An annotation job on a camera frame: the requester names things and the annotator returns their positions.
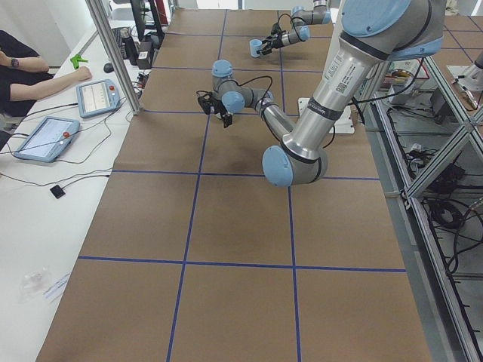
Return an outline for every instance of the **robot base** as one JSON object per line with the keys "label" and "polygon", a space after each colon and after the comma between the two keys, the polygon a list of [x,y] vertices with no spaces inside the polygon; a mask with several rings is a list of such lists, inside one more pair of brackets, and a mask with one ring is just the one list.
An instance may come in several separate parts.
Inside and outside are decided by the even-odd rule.
{"label": "robot base", "polygon": [[[308,102],[309,98],[299,98],[299,115],[301,115],[305,107],[307,107]],[[350,119],[350,113],[350,107],[347,106],[339,120],[335,122],[335,133],[352,134],[355,132],[354,125]]]}

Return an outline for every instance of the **black bottle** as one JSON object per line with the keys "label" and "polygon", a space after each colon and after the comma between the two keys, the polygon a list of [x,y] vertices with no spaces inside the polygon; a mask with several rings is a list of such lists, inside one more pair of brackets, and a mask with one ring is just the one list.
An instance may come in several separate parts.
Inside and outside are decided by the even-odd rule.
{"label": "black bottle", "polygon": [[128,56],[129,63],[131,63],[133,66],[136,66],[138,53],[134,40],[132,39],[131,34],[129,34],[128,28],[121,29],[121,37],[122,42],[125,45],[126,55]]}

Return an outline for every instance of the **tablet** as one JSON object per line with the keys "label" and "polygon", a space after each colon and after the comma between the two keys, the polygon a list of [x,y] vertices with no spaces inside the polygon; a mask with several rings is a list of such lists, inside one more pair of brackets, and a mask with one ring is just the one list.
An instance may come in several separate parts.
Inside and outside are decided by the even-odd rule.
{"label": "tablet", "polygon": [[76,90],[78,111],[83,118],[102,115],[120,106],[117,87],[109,79],[80,84]]}
{"label": "tablet", "polygon": [[76,119],[47,116],[23,141],[14,156],[24,160],[52,162],[69,145],[79,127]]}

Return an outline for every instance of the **computer mouse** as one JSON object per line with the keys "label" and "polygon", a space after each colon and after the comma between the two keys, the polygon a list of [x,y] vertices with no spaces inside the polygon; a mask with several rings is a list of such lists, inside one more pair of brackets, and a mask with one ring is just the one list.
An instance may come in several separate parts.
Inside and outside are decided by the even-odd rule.
{"label": "computer mouse", "polygon": [[114,70],[114,67],[112,66],[111,63],[106,63],[104,64],[104,72],[110,73]]}

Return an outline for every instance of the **wristwatch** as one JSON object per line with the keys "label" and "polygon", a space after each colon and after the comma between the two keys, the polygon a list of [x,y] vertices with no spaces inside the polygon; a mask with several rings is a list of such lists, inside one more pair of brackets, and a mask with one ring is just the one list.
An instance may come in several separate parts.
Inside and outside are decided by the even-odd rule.
{"label": "wristwatch", "polygon": [[12,58],[10,67],[11,68],[18,68],[19,66],[20,66],[20,64],[18,63],[18,59]]}

